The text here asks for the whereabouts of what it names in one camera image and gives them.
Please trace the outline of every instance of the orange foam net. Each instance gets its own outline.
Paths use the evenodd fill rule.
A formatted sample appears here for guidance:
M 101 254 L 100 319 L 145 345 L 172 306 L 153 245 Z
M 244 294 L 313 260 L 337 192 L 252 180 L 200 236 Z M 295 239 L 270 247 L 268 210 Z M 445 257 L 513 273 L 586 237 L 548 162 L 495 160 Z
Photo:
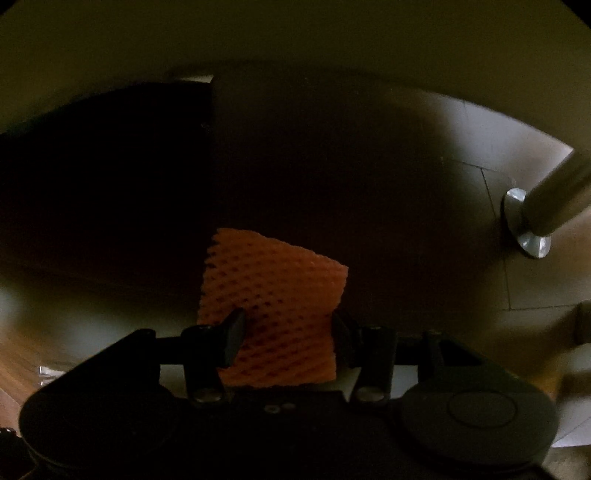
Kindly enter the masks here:
M 331 315 L 347 267 L 302 247 L 246 230 L 222 228 L 208 249 L 199 323 L 220 323 L 246 310 L 246 338 L 226 385 L 253 387 L 335 379 Z

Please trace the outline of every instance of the metal pole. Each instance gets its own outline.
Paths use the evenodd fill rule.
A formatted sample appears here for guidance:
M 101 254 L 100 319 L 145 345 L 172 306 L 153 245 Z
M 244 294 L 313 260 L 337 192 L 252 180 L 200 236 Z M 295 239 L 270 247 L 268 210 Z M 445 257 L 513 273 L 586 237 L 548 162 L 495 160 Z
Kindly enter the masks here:
M 544 258 L 550 251 L 550 234 L 590 205 L 591 160 L 573 151 L 529 193 L 509 190 L 503 212 L 523 251 Z

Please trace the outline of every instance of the silver rod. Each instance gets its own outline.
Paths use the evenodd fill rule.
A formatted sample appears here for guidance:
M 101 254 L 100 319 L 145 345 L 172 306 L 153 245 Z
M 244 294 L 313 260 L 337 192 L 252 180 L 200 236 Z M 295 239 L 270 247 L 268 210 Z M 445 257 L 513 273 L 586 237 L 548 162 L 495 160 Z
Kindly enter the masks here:
M 525 196 L 524 219 L 531 232 L 549 236 L 591 205 L 591 159 L 573 151 Z

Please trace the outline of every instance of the metal bolt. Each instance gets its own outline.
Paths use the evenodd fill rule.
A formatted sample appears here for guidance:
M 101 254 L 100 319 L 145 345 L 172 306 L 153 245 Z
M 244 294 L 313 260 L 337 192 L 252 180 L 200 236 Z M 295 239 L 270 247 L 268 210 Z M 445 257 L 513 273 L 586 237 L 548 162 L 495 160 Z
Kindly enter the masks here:
M 265 405 L 263 409 L 265 412 L 275 415 L 281 412 L 281 407 L 279 405 Z
M 374 403 L 386 398 L 386 394 L 378 387 L 361 387 L 355 392 L 355 398 L 362 403 Z
M 200 388 L 193 392 L 191 397 L 198 403 L 215 403 L 223 398 L 223 392 L 215 388 Z

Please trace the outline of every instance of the metal screw head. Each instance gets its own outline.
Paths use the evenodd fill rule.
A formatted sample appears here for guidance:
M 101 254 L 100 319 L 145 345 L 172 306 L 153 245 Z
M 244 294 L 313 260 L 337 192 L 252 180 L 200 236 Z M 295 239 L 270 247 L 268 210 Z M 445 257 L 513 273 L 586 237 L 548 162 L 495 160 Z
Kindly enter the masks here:
M 215 403 L 223 398 L 223 392 L 215 388 L 200 388 L 193 392 L 191 397 L 198 403 Z
M 355 398 L 362 403 L 374 403 L 386 398 L 386 394 L 378 387 L 361 387 L 355 392 Z
M 271 415 L 276 415 L 281 412 L 281 407 L 279 405 L 265 405 L 263 410 Z

